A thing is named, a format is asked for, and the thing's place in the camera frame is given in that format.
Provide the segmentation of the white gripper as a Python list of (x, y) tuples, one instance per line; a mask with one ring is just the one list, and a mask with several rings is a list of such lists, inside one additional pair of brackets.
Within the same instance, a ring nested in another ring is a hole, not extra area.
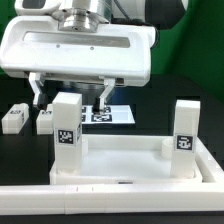
[(60, 31), (50, 16), (17, 16), (0, 43), (0, 67), (11, 77), (26, 78), (34, 93), (33, 106), (46, 110), (41, 88), (45, 79), (84, 83), (104, 82), (92, 112), (104, 113), (118, 86), (143, 86), (150, 80), (151, 26), (101, 24), (95, 33)]

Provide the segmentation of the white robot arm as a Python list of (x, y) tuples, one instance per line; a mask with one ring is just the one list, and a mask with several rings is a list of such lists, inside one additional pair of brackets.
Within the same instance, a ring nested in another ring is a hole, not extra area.
[(173, 28), (189, 0), (15, 0), (17, 16), (0, 43), (0, 67), (27, 78), (33, 105), (46, 107), (47, 80), (105, 87), (93, 106), (102, 114), (117, 86), (150, 80), (151, 50)]

